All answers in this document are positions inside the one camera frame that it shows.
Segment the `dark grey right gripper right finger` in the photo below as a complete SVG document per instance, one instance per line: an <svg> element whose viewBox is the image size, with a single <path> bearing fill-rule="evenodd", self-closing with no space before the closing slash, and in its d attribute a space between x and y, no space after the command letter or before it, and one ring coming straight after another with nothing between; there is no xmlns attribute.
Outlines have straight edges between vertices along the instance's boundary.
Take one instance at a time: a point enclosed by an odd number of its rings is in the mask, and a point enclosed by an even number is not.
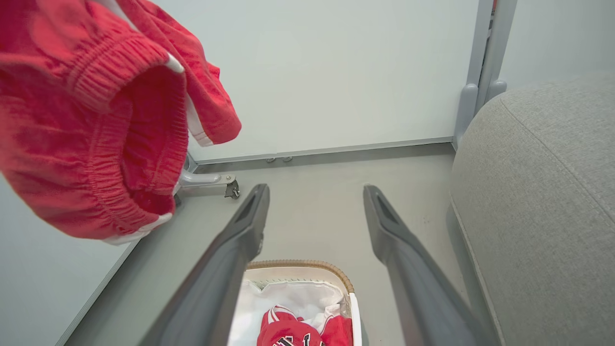
<svg viewBox="0 0 615 346"><path fill-rule="evenodd" d="M421 241L384 193L363 187L372 250L389 274L407 346L495 346Z"/></svg>

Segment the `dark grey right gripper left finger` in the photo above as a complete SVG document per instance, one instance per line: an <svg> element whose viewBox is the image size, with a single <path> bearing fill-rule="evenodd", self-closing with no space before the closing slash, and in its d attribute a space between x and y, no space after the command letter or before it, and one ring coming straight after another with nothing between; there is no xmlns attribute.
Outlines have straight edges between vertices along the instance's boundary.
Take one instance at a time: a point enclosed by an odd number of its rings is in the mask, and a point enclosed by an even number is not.
<svg viewBox="0 0 615 346"><path fill-rule="evenodd" d="M270 188L256 185L140 341L142 346L224 346L248 264L260 253Z"/></svg>

